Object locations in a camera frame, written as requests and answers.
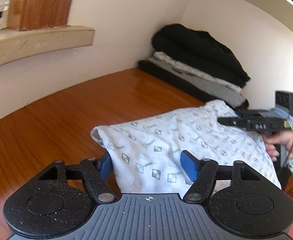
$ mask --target human hand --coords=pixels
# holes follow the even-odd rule
[[[283,130],[281,132],[278,132],[270,137],[267,137],[264,133],[261,133],[264,144],[265,144],[265,150],[268,153],[268,155],[271,157],[273,162],[277,161],[277,157],[280,156],[279,152],[275,149],[274,144],[282,144],[285,145],[287,149],[287,155],[289,150],[292,147],[293,144],[293,131],[292,130]],[[292,151],[288,157],[288,160],[293,158],[293,148]]]

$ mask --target gray ribbed plate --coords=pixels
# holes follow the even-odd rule
[[[240,240],[214,224],[200,205],[186,204],[177,194],[123,194],[114,204],[100,205],[77,230],[54,240]],[[287,235],[270,238],[289,240]],[[13,235],[10,240],[27,240]]]

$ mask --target stack of folded clothes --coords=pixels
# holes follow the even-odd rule
[[[181,24],[163,27],[152,38],[156,52],[138,67],[206,103],[221,99],[232,109],[248,108],[240,94],[250,80],[232,51],[205,31]]]

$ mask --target white wall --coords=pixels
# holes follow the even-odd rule
[[[73,0],[69,25],[96,30],[91,47],[0,66],[0,118],[50,93],[132,68],[149,56],[152,34],[180,22],[189,0]]]
[[[250,108],[274,106],[275,90],[293,91],[293,32],[244,0],[190,0],[182,19],[228,46],[251,81]]]

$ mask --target brown wooden tabletop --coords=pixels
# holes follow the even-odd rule
[[[165,82],[129,69],[67,88],[1,119],[0,240],[11,235],[3,205],[20,186],[54,160],[69,165],[102,156],[104,149],[90,136],[92,128],[201,105]],[[119,194],[114,176],[108,184]]]

